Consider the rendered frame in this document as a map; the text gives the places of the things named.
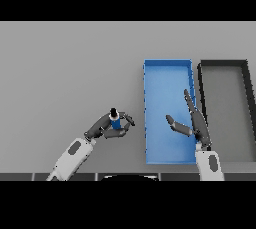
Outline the blue pipe with dark end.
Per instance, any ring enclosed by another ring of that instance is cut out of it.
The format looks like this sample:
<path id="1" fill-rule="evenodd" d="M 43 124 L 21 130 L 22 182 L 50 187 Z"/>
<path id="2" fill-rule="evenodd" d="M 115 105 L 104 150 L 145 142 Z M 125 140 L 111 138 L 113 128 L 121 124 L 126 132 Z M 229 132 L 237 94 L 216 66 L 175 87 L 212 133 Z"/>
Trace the blue pipe with dark end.
<path id="1" fill-rule="evenodd" d="M 118 111 L 115 108 L 111 108 L 110 109 L 110 122 L 111 122 L 111 126 L 113 129 L 120 129 L 121 128 L 121 124 L 120 124 L 120 116 Z"/>

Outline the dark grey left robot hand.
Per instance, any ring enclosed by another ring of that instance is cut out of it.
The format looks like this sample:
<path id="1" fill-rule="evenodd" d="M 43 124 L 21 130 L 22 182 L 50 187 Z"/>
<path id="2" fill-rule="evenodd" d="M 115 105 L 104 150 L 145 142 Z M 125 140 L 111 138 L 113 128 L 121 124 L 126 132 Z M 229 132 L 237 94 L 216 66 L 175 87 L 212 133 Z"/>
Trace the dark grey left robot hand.
<path id="1" fill-rule="evenodd" d="M 117 128 L 114 126 L 109 113 L 101 116 L 91 128 L 84 133 L 85 138 L 91 141 L 101 136 L 104 136 L 106 139 L 123 137 L 129 130 L 129 127 L 135 125 L 135 122 L 132 117 L 125 112 L 119 112 L 119 118 L 127 121 L 124 127 L 120 126 Z"/>

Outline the blue rectangular bin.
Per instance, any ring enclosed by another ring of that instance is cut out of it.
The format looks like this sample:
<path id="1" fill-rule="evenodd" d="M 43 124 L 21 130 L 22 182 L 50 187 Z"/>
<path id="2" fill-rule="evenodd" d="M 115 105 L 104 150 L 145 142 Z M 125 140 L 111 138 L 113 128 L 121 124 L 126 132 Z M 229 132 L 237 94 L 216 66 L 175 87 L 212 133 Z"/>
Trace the blue rectangular bin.
<path id="1" fill-rule="evenodd" d="M 184 90 L 196 103 L 191 59 L 145 59 L 144 127 L 146 163 L 149 165 L 195 164 L 194 136 L 174 132 L 166 120 L 192 127 Z"/>

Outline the dark grey rectangular bin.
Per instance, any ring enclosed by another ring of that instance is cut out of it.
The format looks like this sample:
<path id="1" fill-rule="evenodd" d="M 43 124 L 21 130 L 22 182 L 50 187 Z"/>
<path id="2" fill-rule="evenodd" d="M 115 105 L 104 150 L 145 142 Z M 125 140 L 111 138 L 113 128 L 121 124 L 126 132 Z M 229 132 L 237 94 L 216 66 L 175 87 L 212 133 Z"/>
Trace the dark grey rectangular bin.
<path id="1" fill-rule="evenodd" d="M 202 113 L 221 162 L 256 162 L 256 102 L 248 61 L 201 60 Z"/>

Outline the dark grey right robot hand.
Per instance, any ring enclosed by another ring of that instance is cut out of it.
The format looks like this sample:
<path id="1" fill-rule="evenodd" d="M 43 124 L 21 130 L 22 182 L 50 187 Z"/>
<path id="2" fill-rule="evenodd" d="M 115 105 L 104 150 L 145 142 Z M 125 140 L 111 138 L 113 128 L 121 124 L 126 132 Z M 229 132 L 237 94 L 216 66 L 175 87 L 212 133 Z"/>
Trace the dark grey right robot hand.
<path id="1" fill-rule="evenodd" d="M 173 131 L 186 135 L 188 137 L 194 135 L 195 139 L 201 144 L 203 150 L 210 151 L 212 141 L 206 120 L 201 111 L 194 105 L 192 98 L 187 89 L 184 90 L 184 99 L 187 103 L 190 114 L 192 127 L 179 123 L 173 119 L 171 115 L 166 115 L 166 120 Z"/>

